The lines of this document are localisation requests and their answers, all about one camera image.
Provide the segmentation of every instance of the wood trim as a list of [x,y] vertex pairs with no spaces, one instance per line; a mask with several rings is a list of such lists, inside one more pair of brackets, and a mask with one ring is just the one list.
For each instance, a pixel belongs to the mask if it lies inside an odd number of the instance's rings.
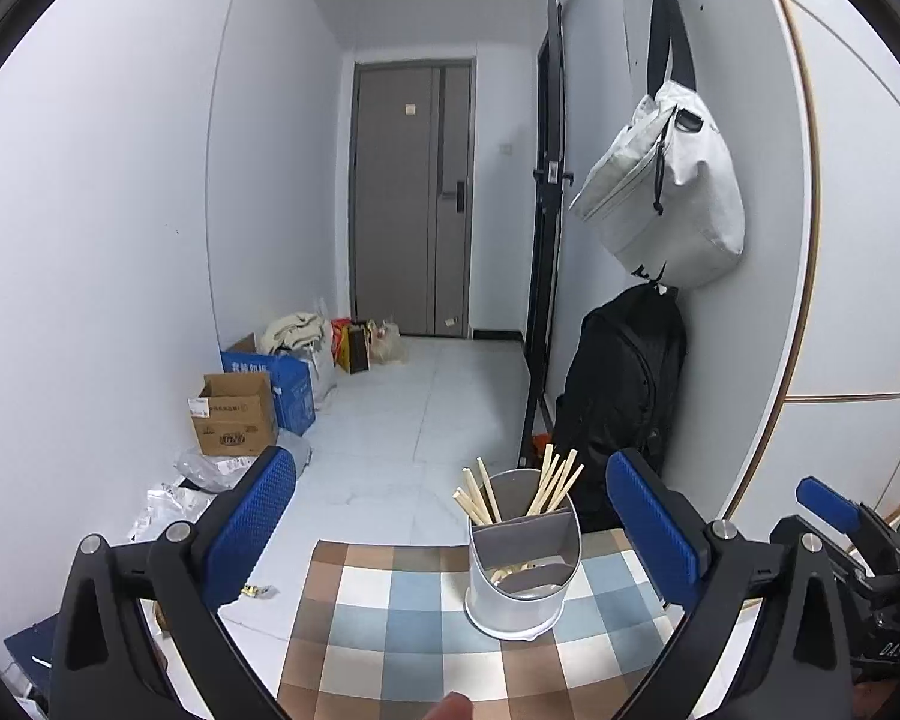
[[871,392],[859,395],[788,395],[785,403],[871,403],[879,400],[900,400],[900,392]]
[[820,139],[817,132],[817,117],[814,113],[813,105],[813,89],[810,84],[810,74],[807,71],[806,59],[803,55],[803,48],[800,45],[799,33],[797,33],[794,24],[793,14],[787,5],[787,0],[778,0],[780,10],[786,20],[787,30],[793,41],[794,55],[797,57],[797,66],[800,72],[800,83],[803,87],[803,99],[806,106],[807,129],[810,141],[810,170],[811,170],[811,186],[810,186],[810,241],[807,250],[806,273],[803,279],[803,294],[800,297],[799,312],[797,312],[797,328],[794,330],[794,339],[790,345],[790,354],[787,356],[787,362],[783,368],[783,378],[780,381],[780,387],[776,393],[773,407],[770,409],[770,418],[764,427],[763,435],[760,436],[756,451],[749,465],[746,467],[743,479],[737,485],[733,497],[730,499],[730,505],[722,515],[723,519],[730,519],[740,507],[746,489],[754,480],[756,471],[763,460],[763,455],[770,445],[770,439],[773,437],[773,431],[776,423],[780,420],[780,413],[783,412],[783,406],[786,402],[787,392],[790,384],[794,379],[794,372],[797,370],[797,360],[799,360],[800,348],[803,346],[803,337],[806,334],[807,320],[810,317],[810,304],[813,300],[814,281],[817,274],[818,248],[820,247],[820,219],[821,219],[821,196],[820,196]]
[[883,518],[883,521],[886,522],[890,528],[895,528],[900,524],[900,506],[896,507],[893,512],[890,512],[886,517]]

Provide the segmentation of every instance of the door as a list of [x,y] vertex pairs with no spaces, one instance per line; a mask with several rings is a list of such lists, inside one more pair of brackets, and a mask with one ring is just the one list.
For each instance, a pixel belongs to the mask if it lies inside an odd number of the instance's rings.
[[466,206],[470,163],[470,69],[446,68],[440,84],[437,295],[434,335],[466,333]]
[[403,333],[467,332],[471,69],[358,68],[351,263],[354,314]]

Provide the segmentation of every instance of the white cabinet door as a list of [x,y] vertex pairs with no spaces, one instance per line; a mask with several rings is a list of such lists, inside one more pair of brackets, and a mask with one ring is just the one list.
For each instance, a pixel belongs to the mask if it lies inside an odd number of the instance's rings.
[[800,514],[837,538],[797,504],[800,480],[816,476],[844,498],[876,506],[899,462],[900,400],[788,403],[732,520],[760,541],[781,517]]
[[791,395],[900,392],[900,104],[792,7],[820,137],[820,248]]

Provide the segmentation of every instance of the finger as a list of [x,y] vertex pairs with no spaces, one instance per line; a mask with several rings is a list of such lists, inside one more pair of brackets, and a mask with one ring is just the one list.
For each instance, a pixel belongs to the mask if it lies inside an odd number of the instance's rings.
[[437,704],[423,720],[473,720],[473,704],[460,693],[451,693]]

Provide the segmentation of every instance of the white bag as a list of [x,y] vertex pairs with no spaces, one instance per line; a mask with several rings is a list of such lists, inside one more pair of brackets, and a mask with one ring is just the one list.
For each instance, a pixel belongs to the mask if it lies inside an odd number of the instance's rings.
[[[673,43],[672,79],[663,83]],[[570,206],[633,275],[693,288],[725,274],[744,247],[730,151],[694,91],[677,0],[653,0],[647,88]]]
[[314,408],[320,410],[330,391],[337,385],[337,367],[333,362],[333,325],[322,319],[320,336],[293,351],[293,357],[306,362],[310,369],[310,387],[314,391]]

